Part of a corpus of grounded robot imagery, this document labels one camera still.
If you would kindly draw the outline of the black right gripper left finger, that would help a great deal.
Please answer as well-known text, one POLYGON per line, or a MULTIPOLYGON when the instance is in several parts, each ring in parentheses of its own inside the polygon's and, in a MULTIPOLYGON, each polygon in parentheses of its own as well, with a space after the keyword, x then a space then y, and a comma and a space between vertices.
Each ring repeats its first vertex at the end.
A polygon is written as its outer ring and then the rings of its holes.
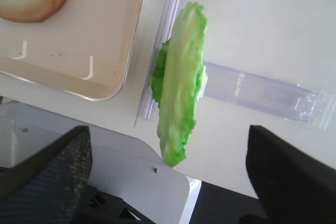
POLYGON ((76 126, 1 174, 1 223, 71 223, 91 168, 90 130, 76 126))

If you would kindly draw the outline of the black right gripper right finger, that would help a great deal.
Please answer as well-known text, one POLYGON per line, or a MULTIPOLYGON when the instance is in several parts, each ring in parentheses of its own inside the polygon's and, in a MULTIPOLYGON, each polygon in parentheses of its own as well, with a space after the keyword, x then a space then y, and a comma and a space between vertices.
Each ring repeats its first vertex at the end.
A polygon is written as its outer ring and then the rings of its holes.
POLYGON ((249 128, 246 170, 266 216, 240 223, 335 223, 335 169, 263 126, 249 128))

